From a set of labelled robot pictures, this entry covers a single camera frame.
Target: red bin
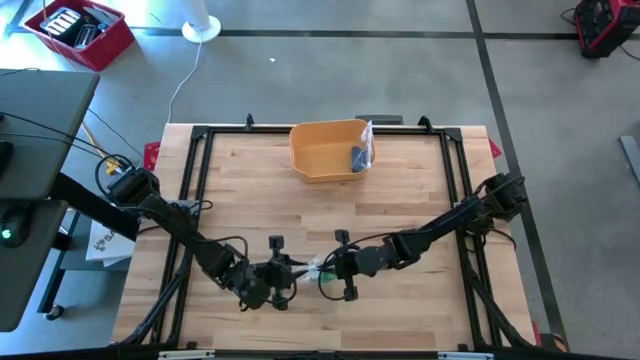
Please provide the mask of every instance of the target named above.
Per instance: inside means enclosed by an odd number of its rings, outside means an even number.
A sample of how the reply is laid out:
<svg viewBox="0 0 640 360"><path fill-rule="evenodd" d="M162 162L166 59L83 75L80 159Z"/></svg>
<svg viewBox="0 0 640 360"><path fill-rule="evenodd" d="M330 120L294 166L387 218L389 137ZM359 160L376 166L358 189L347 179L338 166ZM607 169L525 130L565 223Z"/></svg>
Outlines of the red bin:
<svg viewBox="0 0 640 360"><path fill-rule="evenodd" d="M56 0L49 4L46 9L47 15L53 14L61 7L68 7L81 15L87 15L83 10L85 6L95 6L104 9L117 15L119 19L102 34L93 39L84 49L76 49L61 41L49 38L49 35L40 28L40 23L44 21L42 11L39 11L31 17L31 19L27 20L24 23L24 27L34 33L50 50L59 53L69 60L82 64L91 70L101 71L129 47L135 38L127 26L127 23L124 22L124 14L101 4L96 4L88 0ZM53 47L51 43L52 40L55 41L59 51Z"/></svg>

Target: desk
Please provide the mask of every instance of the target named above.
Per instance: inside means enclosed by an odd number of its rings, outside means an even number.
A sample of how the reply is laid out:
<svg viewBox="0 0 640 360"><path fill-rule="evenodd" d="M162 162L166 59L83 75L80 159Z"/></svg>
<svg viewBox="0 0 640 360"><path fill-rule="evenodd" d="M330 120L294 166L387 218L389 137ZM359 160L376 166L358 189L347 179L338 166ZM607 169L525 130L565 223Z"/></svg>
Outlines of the desk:
<svg viewBox="0 0 640 360"><path fill-rule="evenodd" d="M9 72L11 70L0 69L0 74ZM0 140L14 144L9 164L0 176L0 200L3 201L0 214L12 200L39 203L27 242L17 248L0 248L3 278L0 292L11 294L0 303L0 331L10 331L18 325L67 207L73 207L129 238L135 238L138 231L135 216L116 209L60 172L71 148L71 139L63 134L77 134L98 80L95 73L42 70L20 71L0 77L0 113L10 114L0 122ZM66 143L8 135L11 133L46 136ZM54 201L44 204L43 200L47 198ZM42 216L45 216L44 222L38 220ZM58 248L66 249L67 245L60 244ZM64 255L63 250L39 307L41 312L51 310L64 274L64 268L60 269Z"/></svg>
<svg viewBox="0 0 640 360"><path fill-rule="evenodd" d="M187 124L165 128L155 173L167 199L178 197L191 129ZM495 174L493 158L484 127L461 129L475 187ZM348 229L357 239L418 227L449 209L436 139L385 135L376 137L376 149L376 162L364 180L309 185L291 168L287 135L216 134L204 196L214 206L203 213L200 231L210 238L244 236L252 262L267 260L267 238L280 234L285 237L284 253L309 261L337 247L334 229ZM499 227L506 230L505 224ZM168 241L161 230L138 238L113 340L129 335L155 301ZM533 342L513 245L492 234L485 250L497 303ZM354 280L360 294L355 302L328 301L317 284L300 282L288 311L265 304L240 313L235 295L220 290L194 263L180 343L243 350L445 350L471 343L453 235L434 243L411 267ZM338 282L327 285L333 296L341 289ZM488 339L486 314L478 308ZM164 334L170 323L168 316Z"/></svg>
<svg viewBox="0 0 640 360"><path fill-rule="evenodd" d="M0 214L12 203L0 202ZM64 201L41 201L34 205L32 227L29 237L16 248L0 246L0 331L13 331L22 318L33 287L38 281L62 222L67 203Z"/></svg>

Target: concrete floor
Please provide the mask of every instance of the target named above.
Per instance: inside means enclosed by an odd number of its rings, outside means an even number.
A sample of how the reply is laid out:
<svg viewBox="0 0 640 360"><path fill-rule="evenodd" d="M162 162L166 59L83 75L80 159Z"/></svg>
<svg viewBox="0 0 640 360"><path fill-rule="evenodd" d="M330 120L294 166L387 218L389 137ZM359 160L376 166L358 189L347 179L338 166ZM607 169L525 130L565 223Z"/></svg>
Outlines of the concrete floor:
<svg viewBox="0 0 640 360"><path fill-rule="evenodd" d="M176 29L182 23L179 11L159 2L103 2L124 12L131 26ZM633 263L640 252L640 188L617 138L640 139L640 63L621 51L608 59L587 61L580 57L575 40L487 40L498 101L506 117L502 123L494 115L496 97L490 96L472 33L467 3L473 0L206 2L227 30L394 33L274 37L245 32L250 36L220 37L203 46L198 73L176 100L174 122L242 123L247 112L258 123L378 113L404 115L405 123L426 114L436 124L487 126L499 146L504 140L509 163L513 166L517 159L527 178L572 350L637 357L640 265ZM475 4L485 32L574 32L558 16L573 7L574 0L475 0ZM0 27L11 22L19 5L20 1L0 2ZM30 6L26 16L37 8ZM414 32L404 34L414 38L403 38L398 31ZM434 37L422 32L456 32L463 38L420 38ZM196 54L195 45L172 36L175 31L162 34L169 36L136 30L137 43L101 73L91 105L138 148L160 139L171 94L190 71ZM625 46L640 54L639 41ZM29 34L5 36L0 54L0 67L70 69ZM109 151L135 156L91 115L86 121ZM510 136L513 148L501 134ZM72 150L64 171L95 189L86 171L94 163L89 155ZM508 171L505 156L497 159L497 165ZM545 330L520 220L512 228L530 311ZM63 290L57 302L71 306L69 316L46 322L35 314L34 306L51 266L49 259L18 330L0 334L0 353L108 342L124 276L68 276L66 283L86 291ZM36 339L34 332L44 340Z"/></svg>

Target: wooden table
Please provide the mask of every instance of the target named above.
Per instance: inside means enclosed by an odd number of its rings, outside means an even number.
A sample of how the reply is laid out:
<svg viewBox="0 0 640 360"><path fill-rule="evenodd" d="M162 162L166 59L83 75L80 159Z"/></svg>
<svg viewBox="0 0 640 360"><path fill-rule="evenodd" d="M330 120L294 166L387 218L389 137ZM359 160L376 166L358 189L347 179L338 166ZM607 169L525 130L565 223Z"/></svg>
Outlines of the wooden table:
<svg viewBox="0 0 640 360"><path fill-rule="evenodd" d="M155 174L166 199L178 197L191 128L188 124L165 128ZM484 127L461 129L475 187L495 174L487 133ZM335 229L348 229L351 238L358 239L419 227L450 208L434 137L376 137L377 159L365 179L325 184L299 179L290 165L286 135L216 134L214 139L204 196L214 207L203 213L200 231L209 238L244 236L252 262L268 260L269 235L283 235L284 253L309 261L337 247ZM452 156L457 164L455 152ZM505 224L498 226L507 230ZM168 242L162 230L139 237L113 340L131 333L156 300ZM241 243L234 246L242 248ZM265 304L240 313L237 297L220 290L194 262L180 342L243 350L453 350L459 343L472 343L456 251L454 236L448 235L434 243L419 263L402 271L381 272L375 278L357 276L360 299L355 302L326 300L315 282L300 281L286 312ZM497 303L522 336L533 342L513 245L492 233L485 251ZM336 281L327 284L326 291L339 296L342 288ZM483 335L489 339L486 312L478 304ZM171 318L165 319L165 335Z"/></svg>

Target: white object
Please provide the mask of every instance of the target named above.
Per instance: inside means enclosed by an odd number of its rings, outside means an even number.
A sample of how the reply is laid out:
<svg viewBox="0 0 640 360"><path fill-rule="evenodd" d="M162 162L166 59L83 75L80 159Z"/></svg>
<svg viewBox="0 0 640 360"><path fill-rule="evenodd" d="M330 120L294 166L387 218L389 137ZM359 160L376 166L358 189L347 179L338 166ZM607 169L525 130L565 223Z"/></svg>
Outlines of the white object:
<svg viewBox="0 0 640 360"><path fill-rule="evenodd" d="M131 257L135 244L124 236L93 221L87 248L87 261L103 261L105 266Z"/></svg>
<svg viewBox="0 0 640 360"><path fill-rule="evenodd" d="M192 43L203 43L214 39L222 25L220 20L209 16L204 0L178 0L187 22L182 25L182 36Z"/></svg>
<svg viewBox="0 0 640 360"><path fill-rule="evenodd" d="M198 51L196 52L196 62L195 64L193 64L193 69L191 70L189 75L187 75L187 77L184 78L184 80L182 80L180 84L178 84L176 91L174 91L173 95L171 96L171 100L169 100L169 116L167 117L167 124L171 122L171 118L173 117L173 101L176 99L176 96L178 96L180 89L182 89L182 85L184 85L184 83L186 83L187 80L189 80L191 75L193 75L193 73L195 73L196 70L198 70L198 62L200 61L200 50L202 50L202 43L198 44Z"/></svg>
<svg viewBox="0 0 640 360"><path fill-rule="evenodd" d="M306 266L302 266L299 270L307 270L307 273L302 276L302 280L312 282L318 281L318 276L320 276L320 265L322 265L322 260L315 257Z"/></svg>
<svg viewBox="0 0 640 360"><path fill-rule="evenodd" d="M371 153L373 152L373 122L369 121L367 127L360 135L360 141L364 142L367 146L366 163L367 169L371 168Z"/></svg>

